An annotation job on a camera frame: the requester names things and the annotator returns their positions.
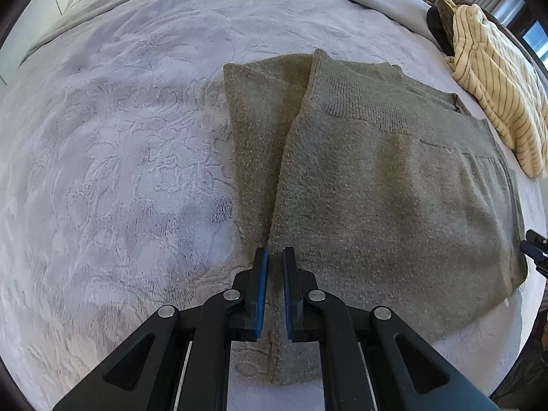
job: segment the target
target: white plush blanket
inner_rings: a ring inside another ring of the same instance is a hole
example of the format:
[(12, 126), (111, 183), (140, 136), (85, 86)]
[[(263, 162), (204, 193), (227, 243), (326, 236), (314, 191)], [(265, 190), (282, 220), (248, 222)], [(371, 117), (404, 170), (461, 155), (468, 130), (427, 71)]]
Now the white plush blanket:
[[(200, 304), (250, 261), (224, 63), (315, 48), (388, 61), (484, 117), (423, 37), (422, 2), (353, 1), (376, 10), (350, 0), (79, 0), (22, 64), (0, 94), (0, 354), (38, 411), (161, 304)], [(538, 183), (505, 154), (525, 226), (544, 233)], [(436, 348), (490, 393), (543, 288), (531, 270), (508, 301)], [(323, 409), (321, 383), (265, 386), (267, 355), (241, 351), (255, 362), (234, 363), (229, 409)]]

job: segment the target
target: metal screw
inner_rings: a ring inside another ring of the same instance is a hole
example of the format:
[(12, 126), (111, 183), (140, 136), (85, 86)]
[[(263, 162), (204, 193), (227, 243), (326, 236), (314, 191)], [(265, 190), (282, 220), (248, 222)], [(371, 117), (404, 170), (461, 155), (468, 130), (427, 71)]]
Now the metal screw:
[(311, 290), (309, 292), (309, 298), (312, 301), (323, 301), (325, 300), (325, 292), (322, 290)]
[(235, 289), (226, 290), (225, 293), (223, 293), (223, 298), (228, 301), (237, 300), (239, 298), (239, 291)]
[(160, 317), (162, 318), (173, 317), (174, 313), (175, 313), (175, 308), (173, 306), (169, 306), (168, 304), (158, 309), (158, 315), (160, 315)]
[(377, 309), (375, 309), (375, 317), (379, 320), (388, 320), (392, 317), (392, 312), (386, 307), (377, 307)]

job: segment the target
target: bed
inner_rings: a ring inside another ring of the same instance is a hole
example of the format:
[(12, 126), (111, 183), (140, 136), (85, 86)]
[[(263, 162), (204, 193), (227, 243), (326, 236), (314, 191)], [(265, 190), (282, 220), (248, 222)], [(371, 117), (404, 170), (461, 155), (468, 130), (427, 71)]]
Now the bed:
[[(165, 303), (203, 303), (246, 267), (223, 65), (322, 48), (451, 78), (420, 0), (77, 0), (0, 94), (0, 356), (51, 409)], [(540, 188), (515, 170), (525, 228)], [(530, 334), (545, 281), (434, 347), (490, 394)], [(257, 353), (257, 359), (264, 358)], [(232, 369), (229, 409), (323, 409), (321, 382)]]

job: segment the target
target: triangular cutout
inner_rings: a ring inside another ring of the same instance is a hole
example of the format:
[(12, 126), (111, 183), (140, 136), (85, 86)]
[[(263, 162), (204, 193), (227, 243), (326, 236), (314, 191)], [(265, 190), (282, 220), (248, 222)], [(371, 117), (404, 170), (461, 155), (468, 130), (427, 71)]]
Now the triangular cutout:
[(428, 360), (403, 335), (396, 336), (396, 344), (417, 393), (427, 394), (449, 382), (449, 376)]
[(131, 391), (141, 377), (146, 358), (154, 342), (154, 334), (145, 335), (103, 378), (105, 382)]

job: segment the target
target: yellow striped blanket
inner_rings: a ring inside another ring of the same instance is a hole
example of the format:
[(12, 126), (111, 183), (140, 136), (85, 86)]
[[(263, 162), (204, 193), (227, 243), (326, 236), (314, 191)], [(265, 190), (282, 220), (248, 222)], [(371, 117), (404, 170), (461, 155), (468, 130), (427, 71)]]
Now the yellow striped blanket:
[(529, 177), (548, 174), (548, 101), (531, 64), (478, 5), (454, 8), (455, 57), (447, 61), (457, 83), (474, 95)]

